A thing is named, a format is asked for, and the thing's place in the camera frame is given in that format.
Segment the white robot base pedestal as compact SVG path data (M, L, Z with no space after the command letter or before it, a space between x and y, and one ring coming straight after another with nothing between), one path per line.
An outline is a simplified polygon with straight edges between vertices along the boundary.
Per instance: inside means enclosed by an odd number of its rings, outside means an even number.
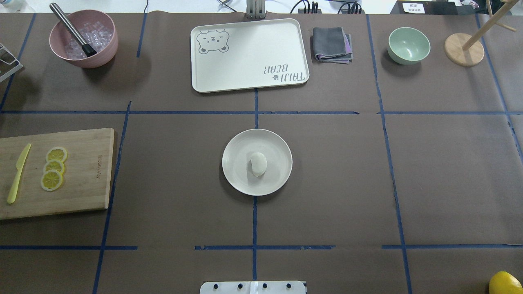
M208 281L200 294L306 294L303 281Z

